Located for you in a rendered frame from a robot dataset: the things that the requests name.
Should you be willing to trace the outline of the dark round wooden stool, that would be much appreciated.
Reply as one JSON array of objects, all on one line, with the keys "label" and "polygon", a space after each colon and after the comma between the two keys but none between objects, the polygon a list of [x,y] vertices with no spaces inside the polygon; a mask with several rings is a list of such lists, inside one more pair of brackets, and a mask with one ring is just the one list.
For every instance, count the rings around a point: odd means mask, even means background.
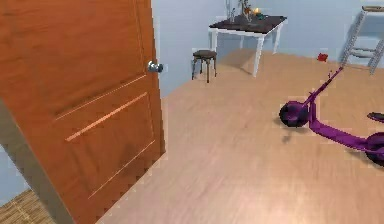
[{"label": "dark round wooden stool", "polygon": [[213,62],[213,65],[216,65],[217,62],[217,52],[213,50],[197,50],[193,53],[193,63],[192,63],[192,73],[191,79],[194,79],[194,73],[196,68],[197,61],[201,61],[201,68],[203,63],[206,63],[207,69],[210,69],[210,62]]}]

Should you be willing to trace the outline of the silver round door knob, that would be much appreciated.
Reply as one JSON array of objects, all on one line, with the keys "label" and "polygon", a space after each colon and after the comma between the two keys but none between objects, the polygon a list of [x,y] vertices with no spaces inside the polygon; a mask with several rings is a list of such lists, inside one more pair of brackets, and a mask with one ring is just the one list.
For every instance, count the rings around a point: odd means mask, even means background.
[{"label": "silver round door knob", "polygon": [[154,63],[153,61],[150,61],[148,63],[149,72],[161,73],[163,70],[164,70],[164,66],[161,63],[157,64],[157,63]]}]

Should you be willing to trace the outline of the white table with dark top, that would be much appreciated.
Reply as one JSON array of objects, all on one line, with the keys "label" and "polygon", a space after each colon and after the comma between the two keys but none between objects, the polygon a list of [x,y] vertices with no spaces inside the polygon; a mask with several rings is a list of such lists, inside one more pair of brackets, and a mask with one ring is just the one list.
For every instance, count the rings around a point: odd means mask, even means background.
[{"label": "white table with dark top", "polygon": [[240,47],[243,47],[243,41],[245,37],[253,37],[257,40],[254,68],[252,76],[255,77],[258,72],[259,62],[262,55],[265,38],[269,35],[273,35],[273,50],[275,54],[280,44],[281,30],[283,26],[288,22],[288,18],[285,16],[270,16],[267,15],[263,20],[253,19],[249,22],[244,16],[235,16],[234,20],[225,19],[214,24],[211,24],[208,28],[210,37],[209,48],[211,50],[217,50],[218,34],[231,34],[240,36]]}]

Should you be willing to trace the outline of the clear glass vase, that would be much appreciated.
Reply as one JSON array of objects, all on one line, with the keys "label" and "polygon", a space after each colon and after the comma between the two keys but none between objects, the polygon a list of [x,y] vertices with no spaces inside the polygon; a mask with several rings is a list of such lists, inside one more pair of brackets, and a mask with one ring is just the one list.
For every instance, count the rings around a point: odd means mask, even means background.
[{"label": "clear glass vase", "polygon": [[226,0],[226,9],[227,9],[227,18],[229,19],[229,22],[234,23],[236,8],[232,6],[232,0]]}]

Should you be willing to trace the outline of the brown wooden room door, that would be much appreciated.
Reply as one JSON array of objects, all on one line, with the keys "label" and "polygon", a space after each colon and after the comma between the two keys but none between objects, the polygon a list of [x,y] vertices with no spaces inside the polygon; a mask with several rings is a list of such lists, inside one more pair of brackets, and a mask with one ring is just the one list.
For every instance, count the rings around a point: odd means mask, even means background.
[{"label": "brown wooden room door", "polygon": [[56,224],[96,222],[165,151],[151,0],[0,0],[3,147]]}]

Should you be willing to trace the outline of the purple scooter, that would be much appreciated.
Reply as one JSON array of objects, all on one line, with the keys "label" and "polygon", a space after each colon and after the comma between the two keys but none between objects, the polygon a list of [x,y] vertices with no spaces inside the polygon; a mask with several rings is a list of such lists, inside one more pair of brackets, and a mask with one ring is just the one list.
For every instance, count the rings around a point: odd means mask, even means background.
[{"label": "purple scooter", "polygon": [[316,91],[310,92],[304,102],[286,102],[279,111],[280,121],[285,126],[294,128],[309,124],[310,130],[314,133],[346,147],[362,151],[374,164],[384,167],[384,132],[377,132],[362,138],[326,125],[317,118],[317,105],[315,103],[317,96],[342,70],[343,67],[339,67],[335,72],[330,72],[328,80]]}]

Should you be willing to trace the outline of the grey ladder shelf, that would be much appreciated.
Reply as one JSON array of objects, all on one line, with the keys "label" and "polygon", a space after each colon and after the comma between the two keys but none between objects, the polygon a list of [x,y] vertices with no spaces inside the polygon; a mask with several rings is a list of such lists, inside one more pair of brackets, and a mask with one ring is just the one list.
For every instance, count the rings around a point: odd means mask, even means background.
[{"label": "grey ladder shelf", "polygon": [[362,59],[373,75],[384,55],[384,6],[363,5],[348,28],[339,57],[345,67],[353,58]]}]

